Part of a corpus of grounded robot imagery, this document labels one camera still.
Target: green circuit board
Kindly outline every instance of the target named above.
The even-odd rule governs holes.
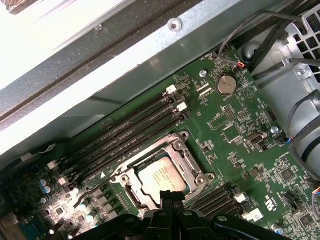
[[[239,59],[233,48],[228,49],[225,56]],[[203,70],[206,74],[200,76],[199,73]],[[222,77],[236,80],[233,93],[223,94],[219,91],[218,82]],[[62,204],[61,199],[65,199],[67,194],[63,189],[55,196],[49,196],[46,204],[40,202],[44,194],[37,186],[39,179],[48,176],[57,180],[61,177],[52,175],[47,163],[81,146],[111,122],[116,123],[147,105],[172,85],[185,98],[191,116],[161,131],[144,145],[149,146],[169,133],[189,132],[186,146],[201,170],[215,175],[213,182],[201,193],[203,196],[230,182],[247,194],[245,213],[250,215],[250,222],[270,230],[272,225],[277,224],[283,229],[284,235],[291,239],[320,239],[320,223],[311,207],[314,189],[308,185],[305,171],[290,156],[288,144],[279,141],[284,133],[276,116],[255,85],[251,74],[246,69],[235,68],[219,60],[214,52],[206,54],[103,121],[59,145],[42,163],[37,164],[36,174],[13,182],[8,191],[28,196],[20,201],[31,202],[34,210],[30,215],[39,214],[51,203],[58,204],[55,207],[58,208]],[[274,134],[271,132],[272,127],[278,129]],[[94,189],[110,177],[120,163],[122,161],[114,162],[83,181],[79,195]],[[119,184],[107,184],[103,191],[111,196],[117,214],[139,213]],[[286,194],[294,199],[294,208],[285,199]],[[193,201],[191,199],[186,205],[189,206]],[[107,221],[108,214],[97,209],[99,218]],[[78,215],[71,218],[76,221]],[[90,227],[86,225],[82,232]],[[67,232],[69,229],[71,226],[66,226],[63,231]]]

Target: ram slot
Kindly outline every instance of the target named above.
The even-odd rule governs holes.
[[[74,151],[69,156],[67,156],[67,158],[68,159],[75,158],[77,155],[85,152],[88,148],[92,147],[92,145],[97,144],[102,139],[104,139],[107,135],[109,135],[110,131],[113,131],[114,129],[119,128],[123,125],[134,124],[134,119],[136,117],[138,117],[139,115],[141,115],[144,111],[146,111],[150,108],[154,108],[156,105],[158,105],[160,103],[161,104],[168,104],[169,100],[168,100],[168,102],[166,102],[165,100],[167,100],[167,98],[163,97],[161,94],[158,95],[156,98],[151,100],[148,104],[141,106],[138,110],[130,113],[129,115],[127,115],[126,117],[124,117],[120,121],[115,122],[115,123],[111,124],[110,126],[107,126],[106,128],[104,128],[98,135],[96,135],[96,136],[92,137],[91,139],[89,139],[88,141],[86,141],[76,151]]]
[[[230,190],[229,183],[201,198],[193,209],[202,212],[207,219],[216,214],[242,213],[241,205],[234,199],[234,193]]]
[[[155,108],[152,111],[150,111],[146,116],[143,116],[141,119],[137,120],[134,125],[131,125],[129,128],[124,128],[122,131],[118,132],[117,134],[114,134],[114,132],[111,132],[108,134],[108,138],[106,138],[104,141],[101,141],[99,144],[93,146],[91,149],[85,151],[83,154],[81,154],[76,161],[68,162],[68,164],[65,165],[66,169],[70,169],[76,165],[81,164],[82,162],[85,162],[88,159],[91,159],[98,155],[101,151],[105,152],[107,149],[112,147],[114,144],[119,144],[117,142],[119,139],[121,141],[126,140],[126,138],[130,137],[132,134],[134,134],[139,127],[145,125],[148,123],[148,121],[151,121],[154,119],[154,117],[164,114],[168,110],[172,112],[173,106],[161,106],[160,108]]]
[[[171,117],[172,115],[173,115],[173,112],[169,111],[164,115],[161,115],[158,119],[153,119],[149,122],[146,122],[145,124],[143,124],[143,128],[141,129],[137,128],[138,129],[137,134],[129,135],[129,138],[125,138],[125,137],[123,138],[123,136],[127,134],[127,133],[124,133],[122,138],[121,136],[118,137],[118,139],[114,140],[111,144],[109,144],[108,146],[105,146],[104,150],[100,152],[97,156],[81,164],[79,167],[75,167],[74,171],[81,172],[84,169],[88,169],[88,167],[92,166],[94,163],[99,162],[103,157],[113,154],[114,152],[117,151],[117,149],[120,149],[122,146],[125,146],[130,141],[138,138],[138,136],[141,133],[144,133],[146,130],[152,128],[156,122],[162,121],[168,117]]]
[[[84,173],[82,176],[80,176],[79,180],[77,180],[77,184],[80,184],[81,182],[83,182],[83,181],[91,178],[92,176],[96,175],[97,173],[101,172],[102,169],[104,169],[105,167],[107,167],[111,163],[117,162],[120,159],[124,160],[124,159],[128,158],[129,156],[132,157],[133,154],[137,154],[140,150],[140,146],[144,142],[154,138],[155,136],[159,135],[163,131],[175,126],[179,122],[181,122],[180,118],[177,118],[177,117],[173,118],[170,122],[162,125],[161,127],[155,129],[151,134],[140,139],[140,141],[137,141],[136,143],[130,145],[130,147],[128,149],[125,149],[123,152],[120,152],[119,154],[114,155],[113,157],[109,158],[103,164],[99,164],[96,167],[94,167],[93,169],[91,169],[90,171]]]

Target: metal panel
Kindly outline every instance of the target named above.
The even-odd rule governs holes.
[[[22,154],[26,150],[25,146],[32,149],[42,144],[44,142],[44,132],[46,139],[56,139],[57,133],[65,131],[63,125],[55,125],[56,128],[52,128],[55,124],[54,120],[59,116],[78,116],[80,112],[90,115],[91,113],[87,112],[88,108],[83,105],[73,107],[97,92],[99,93],[95,94],[95,97],[107,99],[113,103],[119,102],[116,108],[122,106],[208,50],[216,47],[248,16],[260,9],[274,7],[277,3],[285,4],[287,1],[281,1],[280,3],[278,0],[202,1],[178,17],[182,22],[181,31],[172,32],[167,25],[164,25],[6,128],[0,133],[0,138],[6,139],[4,144],[0,146],[0,154],[14,146],[16,147],[1,156],[0,161]],[[73,109],[70,112],[63,115],[71,108]],[[103,109],[104,114],[108,115],[116,108],[105,107]]]

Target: black ram slot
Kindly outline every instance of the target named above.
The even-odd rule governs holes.
[[[108,145],[118,144],[115,141],[115,139],[123,139],[124,137],[130,137],[130,135],[127,134],[128,132],[131,132],[131,134],[133,134],[139,127],[143,126],[148,121],[152,120],[155,116],[158,116],[159,114],[163,114],[164,110],[171,110],[171,108],[167,105],[162,106],[160,108],[156,108],[153,111],[149,112],[146,116],[143,116],[143,118],[141,118],[140,120],[136,121],[134,125],[129,126],[129,128],[124,128],[122,129],[122,131],[118,132],[117,134],[114,134],[114,132],[109,133],[108,138],[106,138],[105,140],[101,141],[100,143],[94,145],[93,147],[85,151],[82,155],[79,156],[79,158],[76,159],[76,161],[68,162],[68,164],[65,165],[66,169],[70,169],[74,165],[78,165],[82,163],[84,160],[95,157],[95,155],[99,154],[100,151],[102,150],[105,151]]]
[[[126,117],[124,117],[120,121],[115,122],[112,125],[107,126],[106,128],[102,129],[102,131],[98,135],[92,137],[91,139],[89,139],[89,141],[87,141],[83,145],[81,145],[76,151],[71,153],[68,156],[68,159],[74,158],[76,155],[85,152],[85,150],[87,148],[89,148],[91,145],[96,144],[97,142],[99,142],[100,139],[102,139],[106,135],[108,135],[110,130],[112,130],[114,128],[118,128],[119,126],[125,124],[126,122],[129,122],[129,121],[133,120],[135,117],[139,116],[145,110],[147,110],[149,108],[153,108],[154,105],[157,105],[157,104],[161,103],[161,101],[163,101],[164,99],[165,98],[162,95],[158,95],[156,98],[151,100],[151,102],[149,102],[148,104],[142,105],[139,109],[137,109],[136,111],[130,113],[129,115],[127,115]]]
[[[160,121],[162,121],[172,115],[173,115],[172,111],[169,111],[166,114],[161,115],[159,117],[159,119],[154,119],[153,121],[147,122],[146,125],[143,126],[144,128],[139,129],[139,132],[137,134],[138,135],[141,133],[145,134],[145,131],[152,128],[156,123],[158,123],[158,122],[160,122]],[[130,135],[129,138],[124,138],[124,139],[121,139],[119,137],[117,140],[113,141],[112,144],[110,144],[108,146],[108,148],[107,148],[107,146],[105,146],[105,149],[102,152],[100,152],[97,156],[95,156],[90,161],[87,161],[84,164],[80,165],[80,167],[78,167],[78,169],[76,168],[75,171],[81,172],[82,170],[87,169],[88,167],[92,166],[94,163],[99,162],[102,158],[105,158],[106,155],[111,155],[113,152],[116,152],[117,149],[120,149],[123,145],[129,143],[130,141],[132,141],[136,138],[138,138],[136,134]]]
[[[136,148],[138,146],[140,146],[141,144],[143,144],[143,142],[150,140],[151,138],[155,137],[156,135],[160,134],[161,132],[163,132],[164,130],[169,129],[170,127],[173,127],[174,125],[176,125],[177,123],[179,123],[181,120],[180,119],[176,119],[174,118],[172,121],[170,121],[169,123],[163,125],[162,127],[156,129],[155,131],[153,131],[152,134],[146,136],[144,139],[142,139],[142,141],[136,142],[136,144],[133,144],[129,149],[127,149],[124,153],[120,153],[119,155],[115,155],[114,157],[108,159],[106,162],[104,162],[103,164],[100,164],[96,167],[94,167],[93,169],[91,169],[89,172],[85,173],[83,176],[81,176],[79,178],[78,184],[80,184],[81,182],[89,179],[90,177],[92,177],[93,175],[95,175],[96,173],[98,173],[99,171],[101,171],[102,169],[104,169],[105,167],[107,167],[109,164],[111,164],[112,162],[115,162],[121,158],[126,158],[128,156],[131,156],[133,152],[135,152]]]
[[[230,190],[231,184],[227,183],[215,191],[201,198],[193,209],[202,212],[207,219],[216,214],[240,214],[243,209],[234,199],[234,193]]]

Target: wire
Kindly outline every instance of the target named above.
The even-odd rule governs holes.
[[[313,214],[315,215],[316,219],[319,220],[320,216],[319,216],[319,213],[316,208],[316,197],[317,197],[316,194],[312,194],[312,211],[313,211]]]
[[[73,206],[73,208],[77,208],[83,199],[85,199],[88,195],[93,194],[95,191],[97,191],[98,189],[102,188],[104,185],[106,185],[107,183],[110,182],[111,179],[113,179],[114,177],[120,176],[121,174],[115,174],[112,175],[111,177],[109,177],[107,180],[105,180],[104,182],[102,182],[100,185],[96,186],[94,189],[92,189],[91,191],[87,191],[86,193],[84,193],[81,197],[79,197],[78,201],[76,202],[76,204]]]
[[[289,59],[290,64],[306,64],[306,65],[310,65],[310,66],[314,66],[314,67],[318,67],[320,68],[320,60],[314,60],[314,59],[304,59],[304,58],[292,58]],[[282,68],[285,68],[286,66],[283,64],[283,62],[280,62],[272,67],[270,67],[269,69],[267,69],[266,71],[263,71],[259,74],[256,74],[253,76],[254,80],[259,80],[262,79],[266,76],[268,76],[269,74],[274,73],[275,71],[278,71]]]
[[[298,21],[301,22],[302,19],[301,17],[297,17],[297,16],[292,16],[292,15],[288,15],[288,14],[284,14],[284,13],[277,13],[277,12],[273,12],[273,11],[267,11],[267,10],[262,10],[262,11],[258,11],[255,14],[253,14],[252,16],[250,16],[249,18],[247,18],[243,23],[241,23],[226,39],[225,41],[223,41],[220,49],[219,49],[219,58],[227,63],[231,63],[234,65],[237,65],[239,67],[244,66],[244,63],[239,62],[239,61],[234,61],[234,60],[230,60],[227,59],[225,57],[223,57],[223,51],[226,48],[227,44],[231,41],[231,39],[238,33],[240,32],[249,22],[251,22],[252,20],[254,20],[256,17],[262,15],[262,14],[267,14],[267,15],[271,15],[274,17],[278,17],[278,18],[282,18],[282,19],[287,19],[287,20],[291,20],[291,21]]]
[[[298,16],[300,14],[303,14],[304,12],[308,11],[309,9],[312,9],[316,7],[319,4],[319,0],[309,0],[306,3],[303,3],[301,5],[300,2],[295,2],[296,10],[292,13],[295,16]],[[259,64],[265,59],[267,54],[270,52],[271,48],[274,46],[276,41],[280,38],[280,36],[283,34],[283,32],[286,30],[286,28],[292,23],[291,20],[280,20],[278,21],[278,24],[273,27],[271,32],[268,34],[268,36],[265,38],[263,43],[260,45],[260,47],[255,51],[254,55],[250,59],[250,64],[248,66],[248,70],[252,73]]]
[[[292,155],[292,157],[296,160],[297,164],[299,164],[311,178],[320,182],[320,177],[301,159],[300,155],[296,150],[297,145],[319,127],[320,116],[317,116],[295,136],[295,138],[289,146],[289,152]]]
[[[312,100],[317,94],[319,93],[319,90],[314,90],[312,93],[310,93],[308,96],[302,98],[300,101],[298,101],[293,108],[291,109],[289,116],[288,116],[288,121],[287,121],[287,130],[286,130],[286,136],[290,138],[290,130],[291,130],[291,123],[292,119],[294,118],[294,115],[296,114],[298,108],[305,102]]]
[[[317,146],[320,145],[320,136],[313,140],[309,146],[304,150],[301,159],[306,163],[308,161],[309,156],[315,150]]]

